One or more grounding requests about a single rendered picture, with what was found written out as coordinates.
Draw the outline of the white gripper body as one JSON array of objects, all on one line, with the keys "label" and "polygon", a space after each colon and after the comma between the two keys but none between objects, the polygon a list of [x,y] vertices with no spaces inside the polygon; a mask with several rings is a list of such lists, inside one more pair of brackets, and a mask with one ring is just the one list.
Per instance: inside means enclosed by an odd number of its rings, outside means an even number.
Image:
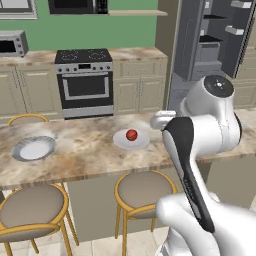
[{"label": "white gripper body", "polygon": [[150,119],[150,126],[154,130],[163,130],[168,122],[176,116],[173,110],[161,110],[156,112]]}]

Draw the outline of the red onion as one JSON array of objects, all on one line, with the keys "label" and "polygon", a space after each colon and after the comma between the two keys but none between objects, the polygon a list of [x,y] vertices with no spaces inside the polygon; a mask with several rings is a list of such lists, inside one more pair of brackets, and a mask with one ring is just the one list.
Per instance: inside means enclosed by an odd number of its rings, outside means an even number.
[{"label": "red onion", "polygon": [[137,137],[138,137],[138,132],[135,129],[129,129],[126,132],[126,138],[129,141],[135,141],[137,139]]}]

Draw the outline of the grey fridge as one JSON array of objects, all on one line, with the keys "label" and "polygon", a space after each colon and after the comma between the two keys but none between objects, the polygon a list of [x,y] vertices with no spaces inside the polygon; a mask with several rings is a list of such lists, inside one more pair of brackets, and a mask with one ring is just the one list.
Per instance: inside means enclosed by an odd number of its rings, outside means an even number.
[{"label": "grey fridge", "polygon": [[[232,0],[182,0],[168,108],[175,109],[192,85],[207,75],[222,75]],[[256,8],[247,48],[256,47]]]}]

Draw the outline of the dark grey fridge door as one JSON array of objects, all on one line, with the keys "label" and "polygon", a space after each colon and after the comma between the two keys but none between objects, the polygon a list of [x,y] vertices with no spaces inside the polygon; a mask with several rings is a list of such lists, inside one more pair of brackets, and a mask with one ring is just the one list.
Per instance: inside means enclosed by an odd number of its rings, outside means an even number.
[{"label": "dark grey fridge door", "polygon": [[254,24],[256,0],[232,0],[233,15],[225,27],[227,35],[222,71],[235,78],[239,65],[242,63],[245,50]]}]

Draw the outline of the beige cupboard run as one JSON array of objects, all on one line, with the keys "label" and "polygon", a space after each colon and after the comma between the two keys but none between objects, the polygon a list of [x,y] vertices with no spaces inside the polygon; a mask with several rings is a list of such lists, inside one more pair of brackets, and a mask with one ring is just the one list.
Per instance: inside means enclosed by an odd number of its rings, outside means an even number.
[{"label": "beige cupboard run", "polygon": [[163,108],[167,59],[113,62],[114,114],[136,114]]},{"label": "beige cupboard run", "polygon": [[236,78],[234,106],[251,108],[256,105],[256,47],[249,47],[239,67]]},{"label": "beige cupboard run", "polygon": [[0,124],[19,114],[63,118],[53,64],[0,65]]}]

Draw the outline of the yellow stool with grey seat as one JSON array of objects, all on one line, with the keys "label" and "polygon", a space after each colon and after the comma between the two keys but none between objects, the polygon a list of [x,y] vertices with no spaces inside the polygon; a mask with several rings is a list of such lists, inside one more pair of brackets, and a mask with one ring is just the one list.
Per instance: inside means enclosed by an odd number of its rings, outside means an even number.
[{"label": "yellow stool with grey seat", "polygon": [[163,196],[178,192],[175,183],[164,173],[152,170],[121,176],[114,186],[117,203],[115,238],[122,224],[122,256],[126,256],[128,221],[150,219],[154,231],[156,202]]},{"label": "yellow stool with grey seat", "polygon": [[48,119],[40,114],[20,114],[8,121],[8,125],[20,125],[28,123],[48,122]]},{"label": "yellow stool with grey seat", "polygon": [[35,240],[62,232],[68,256],[73,256],[64,218],[67,218],[76,245],[78,237],[69,214],[69,197],[63,185],[45,185],[14,190],[0,204],[0,243],[7,256],[13,256],[10,244]]}]

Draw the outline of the black and silver oven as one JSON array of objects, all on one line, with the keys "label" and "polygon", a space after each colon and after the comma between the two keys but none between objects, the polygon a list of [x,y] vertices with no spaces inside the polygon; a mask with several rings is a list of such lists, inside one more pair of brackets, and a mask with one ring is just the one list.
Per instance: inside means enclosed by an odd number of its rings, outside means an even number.
[{"label": "black and silver oven", "polygon": [[114,114],[113,61],[106,48],[58,50],[55,67],[66,120]]}]

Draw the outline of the grey rimmed white plate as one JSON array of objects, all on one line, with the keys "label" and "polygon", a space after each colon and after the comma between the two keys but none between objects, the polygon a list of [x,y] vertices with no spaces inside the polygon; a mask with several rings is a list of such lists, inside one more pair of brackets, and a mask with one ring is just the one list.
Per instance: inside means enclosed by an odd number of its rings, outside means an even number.
[{"label": "grey rimmed white plate", "polygon": [[34,136],[23,139],[12,149],[12,157],[21,162],[41,160],[51,155],[56,142],[49,136]]}]

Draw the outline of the black microwave oven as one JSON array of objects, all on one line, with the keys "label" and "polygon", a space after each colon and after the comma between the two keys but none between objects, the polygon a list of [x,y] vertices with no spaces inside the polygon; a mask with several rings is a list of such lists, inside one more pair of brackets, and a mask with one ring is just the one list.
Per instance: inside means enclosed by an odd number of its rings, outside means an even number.
[{"label": "black microwave oven", "polygon": [[108,0],[48,0],[51,14],[107,14]]}]

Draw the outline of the silver toaster oven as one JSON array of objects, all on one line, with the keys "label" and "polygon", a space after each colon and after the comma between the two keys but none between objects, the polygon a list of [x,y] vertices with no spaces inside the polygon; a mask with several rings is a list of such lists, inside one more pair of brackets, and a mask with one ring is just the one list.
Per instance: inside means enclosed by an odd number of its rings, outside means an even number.
[{"label": "silver toaster oven", "polygon": [[24,57],[28,51],[24,30],[0,30],[0,57]]}]

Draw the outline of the white framed window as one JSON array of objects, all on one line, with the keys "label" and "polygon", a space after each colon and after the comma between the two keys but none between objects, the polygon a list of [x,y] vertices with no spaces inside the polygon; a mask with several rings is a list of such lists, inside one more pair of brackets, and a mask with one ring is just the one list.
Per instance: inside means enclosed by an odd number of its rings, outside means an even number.
[{"label": "white framed window", "polygon": [[1,20],[37,18],[36,0],[0,0]]}]

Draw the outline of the beige wall shelf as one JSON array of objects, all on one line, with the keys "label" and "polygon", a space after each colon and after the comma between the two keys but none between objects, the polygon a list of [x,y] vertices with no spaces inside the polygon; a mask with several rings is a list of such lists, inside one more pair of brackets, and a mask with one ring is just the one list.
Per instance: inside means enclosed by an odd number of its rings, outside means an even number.
[{"label": "beige wall shelf", "polygon": [[168,16],[160,10],[109,10],[109,16]]}]

